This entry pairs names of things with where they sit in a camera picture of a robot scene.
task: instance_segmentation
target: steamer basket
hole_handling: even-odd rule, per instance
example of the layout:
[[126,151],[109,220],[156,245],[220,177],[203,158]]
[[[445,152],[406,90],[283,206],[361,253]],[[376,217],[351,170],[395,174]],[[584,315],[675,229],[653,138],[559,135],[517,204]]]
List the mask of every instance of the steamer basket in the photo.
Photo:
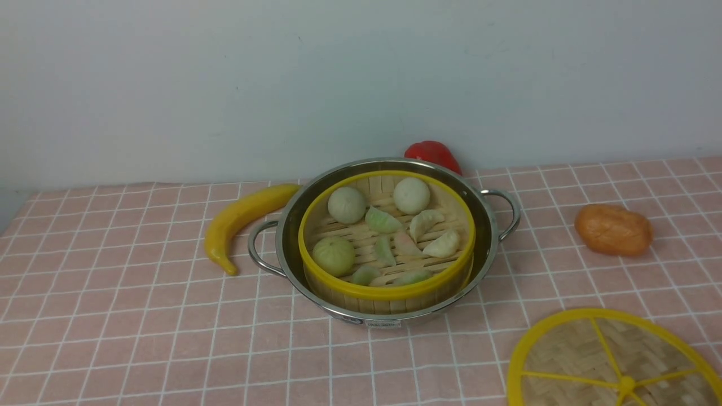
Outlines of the steamer basket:
[[[444,214],[444,221],[436,224],[424,234],[417,244],[423,249],[444,232],[456,229],[461,237],[457,252],[445,259],[414,258],[399,255],[393,245],[392,252],[397,265],[387,267],[375,260],[373,246],[378,234],[369,229],[361,219],[353,225],[337,223],[329,215],[326,205],[331,193],[342,186],[352,186],[361,191],[367,203],[387,212],[404,224],[407,230],[412,215],[398,211],[393,203],[394,187],[404,178],[414,177],[424,181],[431,191],[427,209],[437,209]],[[473,247],[476,229],[474,218],[463,199],[450,187],[434,178],[418,173],[400,170],[379,170],[344,179],[319,194],[303,215],[298,241],[303,259],[305,276],[313,292],[324,300],[351,311],[366,314],[399,314],[417,311],[440,303],[455,295],[469,281],[473,262]],[[355,271],[363,264],[377,267],[384,277],[392,280],[394,274],[411,270],[426,269],[434,275],[425,281],[401,287],[367,287],[354,285],[349,277],[336,278],[323,271],[311,258],[310,250],[324,237],[341,236],[356,248]]]

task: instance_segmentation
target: red bell pepper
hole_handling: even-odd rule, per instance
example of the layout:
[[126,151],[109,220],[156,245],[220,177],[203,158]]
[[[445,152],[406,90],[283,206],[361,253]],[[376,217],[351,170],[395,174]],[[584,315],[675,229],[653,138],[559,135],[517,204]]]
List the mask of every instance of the red bell pepper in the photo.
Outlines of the red bell pepper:
[[439,141],[417,142],[406,150],[404,157],[435,163],[459,175],[463,175],[461,173],[461,166],[459,166],[456,158],[454,158],[451,151]]

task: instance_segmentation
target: yellow banana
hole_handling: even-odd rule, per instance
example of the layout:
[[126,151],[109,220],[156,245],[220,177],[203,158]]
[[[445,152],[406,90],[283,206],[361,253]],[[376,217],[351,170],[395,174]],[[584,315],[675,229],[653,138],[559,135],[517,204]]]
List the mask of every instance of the yellow banana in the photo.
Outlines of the yellow banana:
[[247,224],[288,204],[299,189],[299,185],[282,183],[241,197],[226,206],[211,221],[206,231],[205,247],[208,258],[220,265],[228,275],[236,275],[238,269],[228,259],[233,237]]

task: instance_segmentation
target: pot handle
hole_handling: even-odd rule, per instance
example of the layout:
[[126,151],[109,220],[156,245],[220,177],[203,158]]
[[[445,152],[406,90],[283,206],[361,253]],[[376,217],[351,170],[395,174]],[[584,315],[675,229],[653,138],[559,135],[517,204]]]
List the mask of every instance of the pot handle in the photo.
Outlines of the pot handle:
[[258,265],[259,267],[263,268],[265,271],[270,272],[273,275],[286,277],[286,272],[283,272],[283,269],[264,261],[263,258],[261,258],[261,255],[256,250],[256,239],[258,239],[258,235],[261,234],[261,231],[276,226],[278,226],[278,221],[270,220],[257,225],[253,230],[251,230],[251,235],[248,237],[248,254],[251,255],[251,259],[253,260],[253,262],[255,262],[256,265]]
[[509,203],[509,205],[511,206],[511,224],[509,225],[509,227],[506,228],[506,230],[502,231],[499,234],[499,242],[502,242],[519,226],[519,221],[521,221],[521,207],[519,207],[519,203],[516,201],[516,199],[514,199],[514,196],[512,196],[511,193],[507,191],[489,189],[482,190],[481,193],[482,196],[499,196],[502,199],[506,200],[507,203]]

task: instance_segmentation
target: metal pot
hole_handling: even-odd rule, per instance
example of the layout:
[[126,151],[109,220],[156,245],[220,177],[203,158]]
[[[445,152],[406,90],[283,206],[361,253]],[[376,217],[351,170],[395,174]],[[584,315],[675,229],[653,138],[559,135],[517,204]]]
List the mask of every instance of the metal pot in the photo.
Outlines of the metal pot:
[[[474,245],[474,262],[471,266],[472,279],[471,282],[456,295],[437,305],[419,311],[377,315],[364,314],[340,308],[319,298],[309,288],[298,248],[298,229],[303,214],[310,203],[321,192],[327,190],[336,182],[350,176],[374,170],[406,170],[436,178],[449,185],[469,206],[474,216],[474,224],[477,227],[477,239]],[[500,232],[497,228],[496,217],[486,200],[486,196],[489,195],[499,196],[511,205],[513,219],[504,231]],[[322,173],[306,184],[293,196],[279,220],[266,221],[251,231],[251,236],[248,239],[248,252],[252,260],[259,267],[274,275],[287,278],[306,298],[320,306],[332,317],[351,324],[365,324],[368,327],[399,328],[431,320],[434,316],[448,310],[459,299],[475,289],[489,271],[496,256],[498,244],[517,228],[520,218],[521,209],[513,196],[508,192],[498,190],[478,191],[462,177],[439,165],[421,160],[397,157],[358,160]],[[280,267],[265,262],[256,250],[255,241],[258,235],[261,231],[273,227],[277,227],[276,253]]]

